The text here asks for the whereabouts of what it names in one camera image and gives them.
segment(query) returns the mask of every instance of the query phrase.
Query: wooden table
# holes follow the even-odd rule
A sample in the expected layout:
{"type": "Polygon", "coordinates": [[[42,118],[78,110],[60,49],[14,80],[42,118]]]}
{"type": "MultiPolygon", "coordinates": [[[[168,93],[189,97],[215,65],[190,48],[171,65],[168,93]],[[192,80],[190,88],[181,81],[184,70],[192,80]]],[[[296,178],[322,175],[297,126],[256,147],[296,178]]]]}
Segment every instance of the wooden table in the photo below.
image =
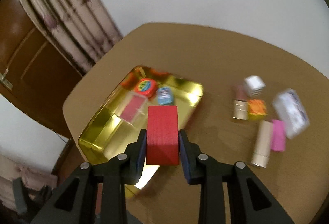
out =
{"type": "MultiPolygon", "coordinates": [[[[249,162],[258,122],[232,120],[231,86],[249,75],[266,83],[268,120],[279,91],[295,89],[310,127],[271,153],[268,168],[251,167],[296,224],[309,223],[329,189],[329,80],[298,57],[255,38],[210,27],[145,24],[128,34],[80,81],[63,112],[77,142],[92,116],[137,65],[201,83],[204,96],[186,131],[191,142],[219,162],[249,162]]],[[[199,186],[188,186],[182,168],[160,167],[127,209],[143,223],[197,223],[199,186]]]]}

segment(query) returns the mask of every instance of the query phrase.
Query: gold tray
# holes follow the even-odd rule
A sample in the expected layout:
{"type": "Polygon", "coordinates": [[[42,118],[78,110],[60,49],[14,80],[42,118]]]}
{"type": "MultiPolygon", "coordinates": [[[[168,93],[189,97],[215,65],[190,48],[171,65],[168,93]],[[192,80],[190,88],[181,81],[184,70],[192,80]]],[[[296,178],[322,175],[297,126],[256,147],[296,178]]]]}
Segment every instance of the gold tray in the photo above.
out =
{"type": "MultiPolygon", "coordinates": [[[[146,129],[147,114],[141,115],[134,125],[115,115],[126,94],[145,77],[156,80],[159,88],[164,86],[171,88],[174,105],[178,108],[179,129],[185,127],[203,95],[201,84],[170,73],[160,73],[152,68],[135,67],[109,95],[79,137],[78,144],[92,165],[105,163],[119,153],[123,153],[129,143],[137,140],[139,131],[146,129]]],[[[148,104],[158,105],[156,97],[151,98],[148,104]]],[[[136,193],[142,189],[157,169],[158,166],[144,165],[139,182],[135,186],[126,186],[126,191],[136,193]]]]}

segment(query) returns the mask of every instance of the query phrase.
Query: striped curtain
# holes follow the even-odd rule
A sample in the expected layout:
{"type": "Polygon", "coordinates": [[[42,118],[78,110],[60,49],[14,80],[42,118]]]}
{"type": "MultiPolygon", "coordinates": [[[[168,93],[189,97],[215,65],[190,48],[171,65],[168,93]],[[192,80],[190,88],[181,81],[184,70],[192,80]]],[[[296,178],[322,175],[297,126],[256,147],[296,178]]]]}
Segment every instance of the striped curtain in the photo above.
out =
{"type": "Polygon", "coordinates": [[[82,75],[122,35],[101,0],[19,0],[40,32],[82,75]]]}

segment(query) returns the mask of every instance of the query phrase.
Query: silver screw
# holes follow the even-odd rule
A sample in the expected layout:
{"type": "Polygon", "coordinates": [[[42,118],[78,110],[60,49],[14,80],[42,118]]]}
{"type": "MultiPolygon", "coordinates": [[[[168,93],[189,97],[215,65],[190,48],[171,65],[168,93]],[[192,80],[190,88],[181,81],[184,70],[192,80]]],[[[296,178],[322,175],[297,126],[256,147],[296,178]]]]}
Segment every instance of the silver screw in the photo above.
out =
{"type": "Polygon", "coordinates": [[[118,155],[118,159],[119,160],[125,160],[125,159],[127,159],[128,158],[128,155],[126,155],[126,154],[119,154],[118,155]]]}
{"type": "Polygon", "coordinates": [[[81,169],[87,169],[88,167],[90,167],[90,164],[88,162],[83,162],[81,165],[80,165],[80,168],[81,169]]]}
{"type": "Polygon", "coordinates": [[[240,169],[244,169],[246,167],[246,164],[242,161],[239,161],[236,163],[236,167],[240,169]]]}
{"type": "Polygon", "coordinates": [[[206,154],[199,154],[199,156],[198,156],[198,158],[200,159],[200,160],[207,160],[208,159],[208,155],[206,155],[206,154]]]}

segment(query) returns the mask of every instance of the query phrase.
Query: pink rectangular item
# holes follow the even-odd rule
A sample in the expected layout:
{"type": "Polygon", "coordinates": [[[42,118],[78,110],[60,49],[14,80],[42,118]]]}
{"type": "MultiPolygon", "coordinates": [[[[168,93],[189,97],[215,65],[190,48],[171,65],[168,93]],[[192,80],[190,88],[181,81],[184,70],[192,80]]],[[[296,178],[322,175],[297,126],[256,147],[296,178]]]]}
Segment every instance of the pink rectangular item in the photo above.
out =
{"type": "Polygon", "coordinates": [[[272,119],[273,133],[271,150],[276,152],[284,152],[286,150],[286,133],[285,123],[280,120],[272,119]]]}

